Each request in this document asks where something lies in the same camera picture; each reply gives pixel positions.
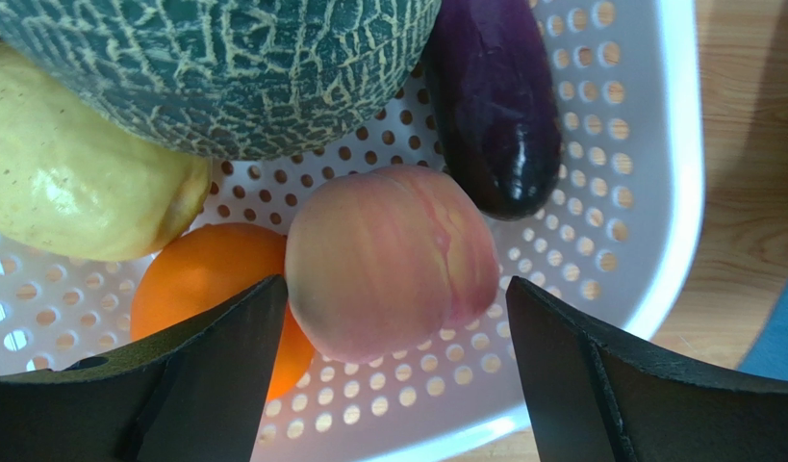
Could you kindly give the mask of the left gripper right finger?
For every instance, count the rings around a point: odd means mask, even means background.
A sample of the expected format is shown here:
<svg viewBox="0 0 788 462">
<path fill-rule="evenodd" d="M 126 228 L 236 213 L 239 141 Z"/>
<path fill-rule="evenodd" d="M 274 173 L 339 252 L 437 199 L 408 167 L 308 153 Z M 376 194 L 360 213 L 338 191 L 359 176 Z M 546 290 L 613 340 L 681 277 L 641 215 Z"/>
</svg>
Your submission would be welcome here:
<svg viewBox="0 0 788 462">
<path fill-rule="evenodd" d="M 788 381 L 656 346 L 530 281 L 506 293 L 544 461 L 788 461 Z"/>
</svg>

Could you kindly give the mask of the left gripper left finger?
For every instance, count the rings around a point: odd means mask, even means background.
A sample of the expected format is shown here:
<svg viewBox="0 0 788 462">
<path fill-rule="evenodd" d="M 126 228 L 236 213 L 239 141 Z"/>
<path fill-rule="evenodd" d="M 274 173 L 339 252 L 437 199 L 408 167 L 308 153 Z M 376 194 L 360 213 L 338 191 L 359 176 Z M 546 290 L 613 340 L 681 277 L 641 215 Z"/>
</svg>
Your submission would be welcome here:
<svg viewBox="0 0 788 462">
<path fill-rule="evenodd" d="M 271 276 L 65 370 L 0 376 L 0 461 L 249 460 L 286 302 Z"/>
</svg>

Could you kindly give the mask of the orange toy orange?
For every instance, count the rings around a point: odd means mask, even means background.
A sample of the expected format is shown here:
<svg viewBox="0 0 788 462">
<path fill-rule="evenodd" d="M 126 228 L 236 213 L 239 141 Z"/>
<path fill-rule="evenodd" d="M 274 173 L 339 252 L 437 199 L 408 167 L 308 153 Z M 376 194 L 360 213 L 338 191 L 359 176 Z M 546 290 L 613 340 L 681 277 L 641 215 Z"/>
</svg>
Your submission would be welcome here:
<svg viewBox="0 0 788 462">
<path fill-rule="evenodd" d="M 137 341 L 217 307 L 284 272 L 287 238 L 250 223 L 208 224 L 167 245 L 138 284 L 130 310 Z"/>
</svg>

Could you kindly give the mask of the pink toy peach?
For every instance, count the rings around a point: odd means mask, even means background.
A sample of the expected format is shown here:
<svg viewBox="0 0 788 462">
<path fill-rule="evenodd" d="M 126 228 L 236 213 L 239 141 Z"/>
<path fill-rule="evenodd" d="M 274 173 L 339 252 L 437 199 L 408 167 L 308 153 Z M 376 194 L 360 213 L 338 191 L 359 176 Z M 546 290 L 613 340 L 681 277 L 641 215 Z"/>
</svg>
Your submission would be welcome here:
<svg viewBox="0 0 788 462">
<path fill-rule="evenodd" d="M 381 167 L 319 187 L 288 235 L 292 313 L 322 354 L 367 363 L 466 325 L 494 302 L 494 238 L 446 174 Z"/>
</svg>

